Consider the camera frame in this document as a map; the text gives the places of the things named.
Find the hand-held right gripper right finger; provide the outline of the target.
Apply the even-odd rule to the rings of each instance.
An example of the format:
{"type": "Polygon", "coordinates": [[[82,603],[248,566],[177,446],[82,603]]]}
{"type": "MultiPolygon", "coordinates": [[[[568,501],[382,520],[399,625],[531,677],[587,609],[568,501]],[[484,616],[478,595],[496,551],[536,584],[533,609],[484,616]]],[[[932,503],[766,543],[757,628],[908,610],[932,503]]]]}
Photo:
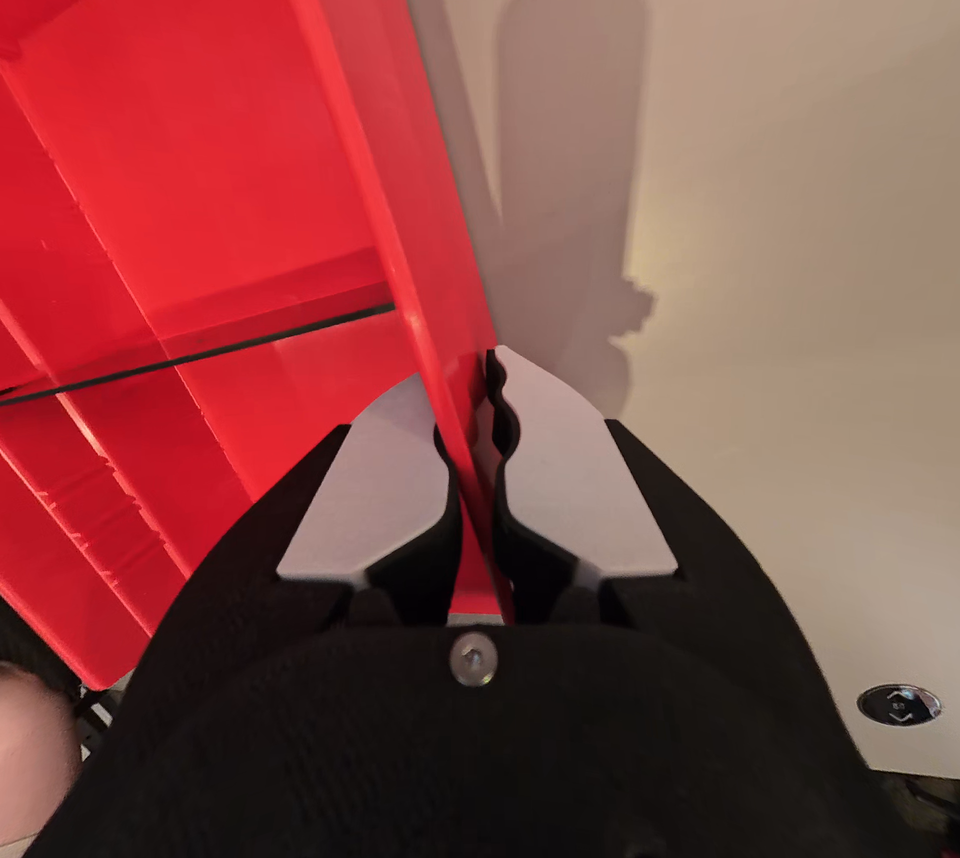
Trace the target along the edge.
{"type": "Polygon", "coordinates": [[[570,588],[674,579],[679,563],[610,426],[586,398],[505,345],[486,352],[497,456],[495,565],[518,624],[546,623],[570,588]]]}

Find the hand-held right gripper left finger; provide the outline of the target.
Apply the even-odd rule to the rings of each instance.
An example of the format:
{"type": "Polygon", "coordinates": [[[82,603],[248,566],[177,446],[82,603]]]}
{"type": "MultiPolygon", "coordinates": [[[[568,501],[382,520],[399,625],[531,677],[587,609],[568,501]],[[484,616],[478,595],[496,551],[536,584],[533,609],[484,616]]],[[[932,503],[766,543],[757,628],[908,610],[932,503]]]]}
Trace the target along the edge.
{"type": "Polygon", "coordinates": [[[351,423],[277,576],[377,589],[403,624],[445,626],[462,549],[457,470],[414,373],[351,423]]]}

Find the red plastic bin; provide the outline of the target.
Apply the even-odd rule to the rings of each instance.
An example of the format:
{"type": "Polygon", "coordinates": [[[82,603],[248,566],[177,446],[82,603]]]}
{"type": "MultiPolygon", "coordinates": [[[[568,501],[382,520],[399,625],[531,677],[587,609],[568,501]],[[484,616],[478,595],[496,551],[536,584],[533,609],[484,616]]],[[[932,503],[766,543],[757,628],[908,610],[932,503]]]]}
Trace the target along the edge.
{"type": "Polygon", "coordinates": [[[407,0],[2,0],[2,597],[84,685],[412,372],[486,539],[493,328],[407,0]]]}

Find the person's left forearm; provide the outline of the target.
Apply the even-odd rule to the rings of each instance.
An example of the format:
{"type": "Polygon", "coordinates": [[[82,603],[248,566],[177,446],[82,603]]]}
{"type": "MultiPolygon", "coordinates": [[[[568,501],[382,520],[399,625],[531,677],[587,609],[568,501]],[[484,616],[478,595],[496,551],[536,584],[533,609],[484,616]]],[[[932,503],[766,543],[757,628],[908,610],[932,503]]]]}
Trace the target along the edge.
{"type": "Polygon", "coordinates": [[[21,856],[81,768],[73,706],[38,676],[1,665],[1,855],[21,856]]]}

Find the round desk height control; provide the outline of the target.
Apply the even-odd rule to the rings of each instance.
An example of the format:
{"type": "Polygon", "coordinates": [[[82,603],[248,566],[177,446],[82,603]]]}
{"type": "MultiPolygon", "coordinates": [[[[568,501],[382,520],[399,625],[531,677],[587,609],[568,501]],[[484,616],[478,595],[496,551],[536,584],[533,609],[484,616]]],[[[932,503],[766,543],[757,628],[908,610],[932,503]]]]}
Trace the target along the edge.
{"type": "Polygon", "coordinates": [[[882,684],[862,692],[857,708],[869,720],[893,728],[911,728],[936,720],[943,711],[932,692],[912,684],[882,684]]]}

